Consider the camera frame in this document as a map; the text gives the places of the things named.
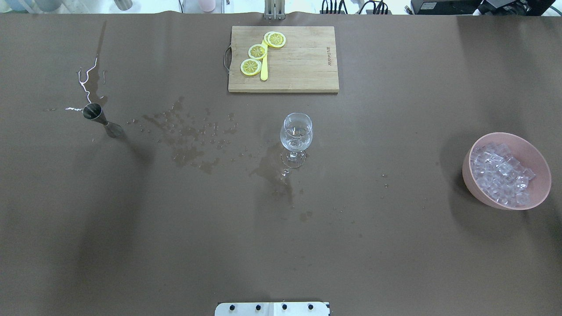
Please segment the steel double jigger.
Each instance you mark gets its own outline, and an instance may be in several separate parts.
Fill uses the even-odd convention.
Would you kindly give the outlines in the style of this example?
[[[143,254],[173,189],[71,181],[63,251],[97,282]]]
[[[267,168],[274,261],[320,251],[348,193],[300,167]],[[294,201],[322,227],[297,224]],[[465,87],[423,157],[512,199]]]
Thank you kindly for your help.
[[[87,120],[102,124],[105,132],[110,138],[121,138],[124,136],[124,130],[118,124],[109,122],[106,119],[104,110],[100,104],[90,103],[83,108],[83,116]]]

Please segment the clear wine glass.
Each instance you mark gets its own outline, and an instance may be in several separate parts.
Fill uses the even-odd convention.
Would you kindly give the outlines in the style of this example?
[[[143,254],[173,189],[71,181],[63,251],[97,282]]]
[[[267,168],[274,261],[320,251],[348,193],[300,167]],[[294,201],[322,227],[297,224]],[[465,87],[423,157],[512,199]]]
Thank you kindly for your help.
[[[281,161],[287,168],[296,169],[303,166],[306,150],[313,140],[313,122],[305,113],[294,112],[287,115],[279,132],[283,145]]]

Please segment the pile of clear ice cubes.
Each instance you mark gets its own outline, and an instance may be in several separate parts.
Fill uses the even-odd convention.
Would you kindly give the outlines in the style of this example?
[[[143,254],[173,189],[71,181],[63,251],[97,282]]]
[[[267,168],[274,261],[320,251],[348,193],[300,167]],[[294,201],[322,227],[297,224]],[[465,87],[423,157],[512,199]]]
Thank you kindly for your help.
[[[522,207],[530,203],[530,182],[535,172],[525,167],[505,143],[490,142],[472,150],[472,176],[486,196],[502,206]]]

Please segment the yellow plastic knife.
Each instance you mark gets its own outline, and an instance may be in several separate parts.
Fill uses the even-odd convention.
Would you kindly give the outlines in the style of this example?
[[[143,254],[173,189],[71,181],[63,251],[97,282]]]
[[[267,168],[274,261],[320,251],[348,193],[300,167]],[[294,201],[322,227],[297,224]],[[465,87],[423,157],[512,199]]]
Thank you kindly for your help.
[[[262,45],[265,47],[265,54],[261,60],[262,62],[262,66],[261,66],[261,72],[259,74],[259,78],[261,81],[265,82],[268,80],[268,76],[269,76],[269,72],[268,72],[268,48],[269,48],[269,44],[267,44],[267,42],[265,40],[262,41]]]

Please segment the wooden cutting board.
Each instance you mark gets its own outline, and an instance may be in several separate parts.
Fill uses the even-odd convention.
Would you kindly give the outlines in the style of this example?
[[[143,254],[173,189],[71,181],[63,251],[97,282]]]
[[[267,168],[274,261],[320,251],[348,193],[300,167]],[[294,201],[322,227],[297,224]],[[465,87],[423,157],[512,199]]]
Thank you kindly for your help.
[[[286,44],[268,50],[268,79],[241,72],[248,50],[267,32]],[[227,90],[231,93],[338,93],[339,67],[334,26],[233,26]]]

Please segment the middle lemon slice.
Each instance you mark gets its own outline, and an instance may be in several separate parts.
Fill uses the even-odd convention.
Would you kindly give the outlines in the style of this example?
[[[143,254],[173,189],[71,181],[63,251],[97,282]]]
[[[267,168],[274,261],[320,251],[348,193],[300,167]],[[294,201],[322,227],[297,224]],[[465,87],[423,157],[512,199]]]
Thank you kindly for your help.
[[[268,46],[263,43],[254,44],[248,49],[248,56],[251,59],[261,61],[267,56]]]

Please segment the lemon slice far end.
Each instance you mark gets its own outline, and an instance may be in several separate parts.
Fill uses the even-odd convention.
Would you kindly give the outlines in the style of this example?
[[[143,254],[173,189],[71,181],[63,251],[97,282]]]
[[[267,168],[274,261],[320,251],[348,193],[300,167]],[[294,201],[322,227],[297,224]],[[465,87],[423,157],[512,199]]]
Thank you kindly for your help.
[[[281,32],[270,31],[263,36],[265,44],[273,48],[282,48],[287,42],[285,34]]]

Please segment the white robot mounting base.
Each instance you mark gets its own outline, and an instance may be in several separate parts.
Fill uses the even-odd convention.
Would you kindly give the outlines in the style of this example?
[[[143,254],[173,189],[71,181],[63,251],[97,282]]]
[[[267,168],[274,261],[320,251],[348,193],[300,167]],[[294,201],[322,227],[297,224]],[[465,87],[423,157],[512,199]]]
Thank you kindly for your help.
[[[222,302],[215,316],[330,316],[329,302]]]

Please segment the pink plastic cup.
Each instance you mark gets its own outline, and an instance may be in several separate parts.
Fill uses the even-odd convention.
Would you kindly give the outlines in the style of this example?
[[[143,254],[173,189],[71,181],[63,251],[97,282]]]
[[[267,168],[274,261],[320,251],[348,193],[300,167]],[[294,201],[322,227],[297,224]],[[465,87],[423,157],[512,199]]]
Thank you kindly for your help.
[[[205,13],[213,12],[216,8],[216,0],[198,0],[198,6]]]

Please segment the pink bowl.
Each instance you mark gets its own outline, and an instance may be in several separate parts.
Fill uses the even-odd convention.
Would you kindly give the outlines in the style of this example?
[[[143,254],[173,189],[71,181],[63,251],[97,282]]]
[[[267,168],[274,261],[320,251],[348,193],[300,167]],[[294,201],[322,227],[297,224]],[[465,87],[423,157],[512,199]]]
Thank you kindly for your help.
[[[502,210],[528,210],[546,200],[551,172],[544,156],[523,138],[495,132],[467,152],[462,178],[480,202]]]

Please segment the aluminium frame post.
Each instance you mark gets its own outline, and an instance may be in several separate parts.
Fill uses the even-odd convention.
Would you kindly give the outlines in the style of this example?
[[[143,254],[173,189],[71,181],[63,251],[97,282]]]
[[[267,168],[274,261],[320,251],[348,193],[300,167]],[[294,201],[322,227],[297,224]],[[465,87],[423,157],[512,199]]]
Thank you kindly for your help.
[[[285,20],[285,0],[265,0],[265,20]]]

